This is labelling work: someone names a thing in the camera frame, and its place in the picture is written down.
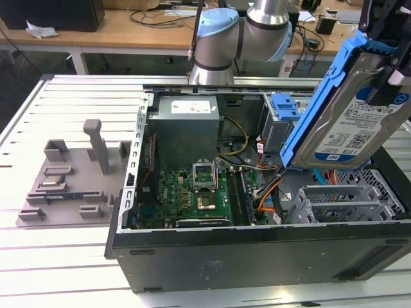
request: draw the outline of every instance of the black box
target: black box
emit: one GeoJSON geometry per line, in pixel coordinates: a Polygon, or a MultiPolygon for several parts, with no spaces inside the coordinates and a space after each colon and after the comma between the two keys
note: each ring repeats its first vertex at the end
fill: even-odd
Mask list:
{"type": "Polygon", "coordinates": [[[337,20],[335,18],[327,18],[324,16],[320,16],[317,26],[315,27],[315,31],[318,34],[330,35],[331,32],[333,32],[333,28],[336,21],[337,20]]]}
{"type": "Polygon", "coordinates": [[[26,29],[26,20],[56,30],[94,32],[104,18],[102,0],[1,0],[0,17],[9,29],[26,29]]]}
{"type": "MultiPolygon", "coordinates": [[[[233,10],[236,10],[238,12],[238,15],[240,17],[246,17],[247,16],[247,10],[250,8],[249,3],[251,3],[248,0],[224,0],[225,1],[225,6],[228,8],[232,8],[233,10]]],[[[298,16],[300,16],[300,12],[298,12],[298,9],[294,7],[291,3],[287,3],[287,13],[290,16],[290,21],[293,26],[293,33],[295,31],[295,26],[298,23],[298,16]]]]}

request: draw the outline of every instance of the label sticker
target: label sticker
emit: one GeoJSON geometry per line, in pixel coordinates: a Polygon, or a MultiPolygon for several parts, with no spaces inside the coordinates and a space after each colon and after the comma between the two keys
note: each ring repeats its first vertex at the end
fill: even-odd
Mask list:
{"type": "Polygon", "coordinates": [[[288,192],[280,199],[280,201],[292,201],[291,194],[288,192]]]}
{"type": "Polygon", "coordinates": [[[264,154],[264,144],[262,143],[257,143],[257,152],[264,154]]]}
{"type": "Polygon", "coordinates": [[[46,199],[64,199],[63,196],[46,196],[46,199]]]}
{"type": "Polygon", "coordinates": [[[210,114],[209,101],[174,101],[171,103],[172,114],[210,114]]]}
{"type": "Polygon", "coordinates": [[[275,223],[276,223],[277,225],[280,225],[280,224],[281,224],[281,218],[280,218],[280,216],[277,215],[276,212],[274,212],[273,219],[274,219],[274,221],[275,221],[275,223]]]}
{"type": "Polygon", "coordinates": [[[343,162],[359,155],[381,130],[381,120],[401,109],[410,96],[399,93],[389,106],[370,106],[370,88],[360,90],[345,108],[315,152],[319,160],[343,162]]]}

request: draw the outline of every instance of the white paper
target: white paper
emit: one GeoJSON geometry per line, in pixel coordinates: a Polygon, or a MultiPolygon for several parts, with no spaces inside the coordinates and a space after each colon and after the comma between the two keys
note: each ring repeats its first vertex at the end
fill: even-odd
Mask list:
{"type": "Polygon", "coordinates": [[[316,21],[315,17],[309,11],[300,11],[300,16],[298,16],[298,21],[310,22],[316,21]]]}
{"type": "Polygon", "coordinates": [[[56,32],[55,28],[52,27],[47,27],[47,28],[42,28],[35,26],[34,24],[30,24],[28,21],[27,22],[27,28],[26,31],[29,33],[32,37],[38,38],[41,40],[42,37],[55,37],[58,35],[56,32]]]}

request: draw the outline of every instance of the yellow wire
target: yellow wire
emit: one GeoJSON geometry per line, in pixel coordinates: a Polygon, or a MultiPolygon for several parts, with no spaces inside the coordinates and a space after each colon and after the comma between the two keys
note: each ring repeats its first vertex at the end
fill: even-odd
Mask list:
{"type": "Polygon", "coordinates": [[[245,149],[247,148],[247,145],[249,144],[249,136],[247,136],[247,134],[245,133],[245,130],[241,127],[240,124],[238,124],[236,121],[234,121],[233,119],[231,119],[230,117],[224,117],[230,121],[232,121],[244,134],[244,138],[245,138],[245,142],[244,145],[241,149],[239,149],[238,151],[234,151],[234,152],[227,152],[227,153],[217,153],[216,156],[234,156],[237,155],[239,153],[242,153],[245,151],[245,149]]]}

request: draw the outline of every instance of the motherboard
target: motherboard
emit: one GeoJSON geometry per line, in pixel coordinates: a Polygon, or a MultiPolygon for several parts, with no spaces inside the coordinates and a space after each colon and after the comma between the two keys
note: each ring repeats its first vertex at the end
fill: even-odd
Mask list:
{"type": "Polygon", "coordinates": [[[137,227],[251,225],[256,222],[251,196],[258,186],[253,170],[215,169],[212,163],[187,170],[162,170],[155,202],[138,208],[137,227]]]}

